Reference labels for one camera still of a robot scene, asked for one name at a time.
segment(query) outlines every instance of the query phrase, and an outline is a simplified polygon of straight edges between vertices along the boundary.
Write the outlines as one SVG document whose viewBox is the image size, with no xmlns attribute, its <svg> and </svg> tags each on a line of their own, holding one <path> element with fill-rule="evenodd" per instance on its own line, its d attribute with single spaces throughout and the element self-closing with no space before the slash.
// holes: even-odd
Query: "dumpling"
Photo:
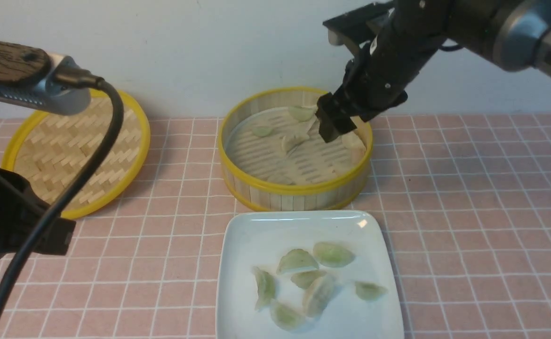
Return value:
<svg viewBox="0 0 551 339">
<path fill-rule="evenodd" d="M 372 301 L 386 294 L 388 290 L 371 282 L 355 282 L 355 293 L 365 301 Z"/>
<path fill-rule="evenodd" d="M 305 250 L 295 249 L 282 256 L 277 267 L 277 274 L 285 274 L 290 272 L 306 272 L 317 270 L 319 264 Z"/>
<path fill-rule="evenodd" d="M 290 307 L 273 302 L 271 305 L 271 319 L 282 330 L 294 331 L 305 323 L 305 317 Z"/>
<path fill-rule="evenodd" d="M 342 145 L 347 150 L 351 151 L 351 162 L 353 165 L 359 163 L 367 151 L 365 144 L 361 141 L 361 138 L 359 138 L 355 132 L 351 131 L 345 135 L 342 135 L 340 139 L 342 139 Z"/>
<path fill-rule="evenodd" d="M 355 259 L 355 255 L 351 251 L 331 242 L 315 244 L 313 255 L 320 264 L 327 267 L 344 267 Z"/>
<path fill-rule="evenodd" d="M 257 267 L 254 267 L 252 272 L 256 279 L 256 293 L 258 294 L 254 309 L 258 311 L 269 305 L 271 300 L 275 298 L 275 279 L 271 274 Z"/>
<path fill-rule="evenodd" d="M 318 279 L 319 277 L 323 277 L 325 275 L 325 271 L 309 271 L 309 272 L 301 272 L 293 274 L 290 280 L 298 287 L 302 288 L 303 290 L 306 290 L 311 286 L 312 282 Z"/>
<path fill-rule="evenodd" d="M 290 106 L 288 107 L 288 113 L 292 118 L 299 122 L 305 122 L 311 120 L 317 111 L 317 106 L 314 107 L 302 107 L 302 106 Z"/>
<path fill-rule="evenodd" d="M 315 279 L 303 297 L 305 315 L 314 318 L 322 314 L 334 294 L 335 287 L 335 279 L 330 274 Z"/>
<path fill-rule="evenodd" d="M 256 137 L 266 137 L 273 132 L 273 127 L 271 126 L 256 126 L 252 128 L 252 134 Z"/>
<path fill-rule="evenodd" d="M 284 154 L 288 154 L 292 148 L 307 141 L 311 137 L 304 131 L 292 131 L 281 138 L 281 150 Z"/>
</svg>

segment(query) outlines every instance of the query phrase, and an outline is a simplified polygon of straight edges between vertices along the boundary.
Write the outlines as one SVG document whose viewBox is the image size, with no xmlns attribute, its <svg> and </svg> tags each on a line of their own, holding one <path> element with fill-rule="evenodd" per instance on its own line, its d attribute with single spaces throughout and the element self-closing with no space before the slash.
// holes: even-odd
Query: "grid pattern tablecloth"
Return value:
<svg viewBox="0 0 551 339">
<path fill-rule="evenodd" d="M 18 120 L 0 121 L 0 159 Z M 78 223 L 69 255 L 35 255 L 0 337 L 215 337 L 228 193 L 219 120 L 154 120 L 146 165 Z M 383 230 L 407 338 L 551 339 L 551 114 L 380 116 L 353 202 Z M 0 261 L 0 273 L 7 260 Z"/>
</svg>

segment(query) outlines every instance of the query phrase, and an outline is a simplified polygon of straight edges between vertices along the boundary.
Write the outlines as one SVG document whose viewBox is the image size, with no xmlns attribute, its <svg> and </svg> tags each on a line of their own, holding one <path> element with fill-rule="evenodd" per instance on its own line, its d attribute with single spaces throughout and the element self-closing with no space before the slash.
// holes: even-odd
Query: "white plate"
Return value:
<svg viewBox="0 0 551 339">
<path fill-rule="evenodd" d="M 292 249 L 332 241 L 352 250 L 356 259 L 344 268 L 327 268 L 342 285 L 320 318 L 290 333 L 278 328 L 268 307 L 254 311 L 253 266 L 277 279 L 277 299 L 301 311 L 303 290 L 290 275 L 275 275 L 279 259 Z M 389 290 L 374 302 L 355 295 L 354 281 Z M 357 210 L 261 212 L 234 217 L 225 232 L 217 287 L 217 339 L 403 339 L 403 320 L 392 267 L 378 222 Z"/>
</svg>

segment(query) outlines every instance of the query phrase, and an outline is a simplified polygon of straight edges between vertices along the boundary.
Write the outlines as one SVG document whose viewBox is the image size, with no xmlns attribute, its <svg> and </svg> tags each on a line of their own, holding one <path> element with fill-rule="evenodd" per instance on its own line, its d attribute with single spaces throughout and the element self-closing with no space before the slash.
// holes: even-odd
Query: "yellow rim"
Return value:
<svg viewBox="0 0 551 339">
<path fill-rule="evenodd" d="M 249 202 L 245 197 L 243 197 L 241 194 L 239 194 L 235 189 L 232 189 L 232 186 L 230 185 L 230 183 L 227 180 L 224 180 L 224 181 L 225 181 L 225 186 L 227 186 L 227 189 L 234 196 L 234 198 L 239 200 L 239 202 L 241 202 L 241 204 L 243 204 L 247 208 L 250 208 L 250 210 L 254 210 L 254 211 L 257 211 L 257 212 L 274 212 L 273 210 L 269 210 L 268 208 L 264 208 L 263 206 L 259 206 L 257 204 L 253 204 L 252 202 Z M 363 183 L 361 183 L 360 187 L 364 187 L 366 182 L 367 182 L 367 178 L 365 178 Z M 338 204 L 335 204 L 334 206 L 324 208 L 324 210 L 340 210 L 341 208 L 344 208 L 344 206 L 347 206 L 353 200 L 355 200 L 355 198 L 357 198 L 357 196 L 361 193 L 361 191 L 363 191 L 363 188 L 358 189 L 355 193 L 353 193 L 353 195 L 351 195 L 346 200 L 344 200 L 342 202 L 339 202 Z"/>
<path fill-rule="evenodd" d="M 291 90 L 297 90 L 297 91 L 305 91 L 305 92 L 313 92 L 313 93 L 319 93 L 319 94 L 325 94 L 326 91 L 315 89 L 315 88 L 309 88 L 309 87 L 286 87 L 286 88 L 276 88 L 271 90 L 266 90 L 264 92 L 260 92 L 258 94 L 254 94 L 248 99 L 245 99 L 236 107 L 234 107 L 232 110 L 227 113 L 227 116 L 225 117 L 223 124 L 221 125 L 221 128 L 219 130 L 219 155 L 221 156 L 222 163 L 232 172 L 234 176 L 237 178 L 240 178 L 244 182 L 246 182 L 248 185 L 251 185 L 253 187 L 256 187 L 258 189 L 261 189 L 263 191 L 268 191 L 269 193 L 276 193 L 281 195 L 308 195 L 308 194 L 319 194 L 327 191 L 331 191 L 332 189 L 335 189 L 336 187 L 340 187 L 342 185 L 345 185 L 346 183 L 349 183 L 351 180 L 353 180 L 359 172 L 361 172 L 366 165 L 369 164 L 369 159 L 372 155 L 372 149 L 374 148 L 374 135 L 373 132 L 370 129 L 370 133 L 368 134 L 368 140 L 367 140 L 367 152 L 365 152 L 365 155 L 363 156 L 363 159 L 361 159 L 360 163 L 353 168 L 353 170 L 347 172 L 344 176 L 340 176 L 339 178 L 336 178 L 334 180 L 331 180 L 329 182 L 319 183 L 316 185 L 297 185 L 297 186 L 288 186 L 288 185 L 278 185 L 276 183 L 266 182 L 264 180 L 260 180 L 258 178 L 255 178 L 253 176 L 250 176 L 249 174 L 245 173 L 241 169 L 239 169 L 234 163 L 227 157 L 227 154 L 225 154 L 225 148 L 224 148 L 224 140 L 223 140 L 223 128 L 227 124 L 228 120 L 232 117 L 234 113 L 245 103 L 248 103 L 249 101 L 252 101 L 256 98 L 262 97 L 263 95 L 271 94 L 274 92 L 285 92 L 285 91 L 291 91 Z"/>
<path fill-rule="evenodd" d="M 142 169 L 142 165 L 146 160 L 146 156 L 148 156 L 148 150 L 150 148 L 150 124 L 148 122 L 148 117 L 144 113 L 144 110 L 137 103 L 137 101 L 133 99 L 133 97 L 120 90 L 119 94 L 120 98 L 122 98 L 123 100 L 123 103 L 129 106 L 129 108 L 131 108 L 137 116 L 140 127 L 142 129 L 142 140 L 137 159 L 135 160 L 131 168 L 129 168 L 129 171 L 127 172 L 127 174 L 125 174 L 124 178 L 112 190 L 108 191 L 108 193 L 104 194 L 101 198 L 97 199 L 91 204 L 88 204 L 87 206 L 78 208 L 76 210 L 65 210 L 64 212 L 62 212 L 63 218 L 77 219 L 85 215 L 92 214 L 103 206 L 106 206 L 109 202 L 118 197 L 119 194 L 121 194 L 125 190 L 125 188 L 127 188 L 127 186 L 131 184 L 131 182 L 133 182 L 135 176 L 137 176 L 139 171 Z M 91 90 L 91 96 L 92 98 L 108 97 L 103 92 L 99 92 L 99 90 Z M 18 155 L 18 152 L 20 151 L 22 144 L 26 140 L 26 137 L 29 135 L 32 129 L 34 129 L 39 124 L 39 122 L 41 122 L 48 114 L 49 113 L 47 112 L 36 110 L 28 119 L 26 119 L 22 123 L 22 125 L 18 128 L 7 146 L 6 152 L 4 153 L 4 157 L 1 162 L 2 168 L 8 171 L 14 170 L 16 157 Z"/>
</svg>

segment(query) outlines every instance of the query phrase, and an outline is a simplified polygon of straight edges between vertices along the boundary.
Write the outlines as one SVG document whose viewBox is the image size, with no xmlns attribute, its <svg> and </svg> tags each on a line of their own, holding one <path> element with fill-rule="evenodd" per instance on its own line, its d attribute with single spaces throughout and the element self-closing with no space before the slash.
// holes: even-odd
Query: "white wall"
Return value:
<svg viewBox="0 0 551 339">
<path fill-rule="evenodd" d="M 147 114 L 222 116 L 260 90 L 334 90 L 350 54 L 322 21 L 367 0 L 0 0 L 0 40 L 69 54 Z M 551 111 L 551 80 L 438 53 L 404 113 Z M 0 116 L 29 111 L 0 104 Z"/>
</svg>

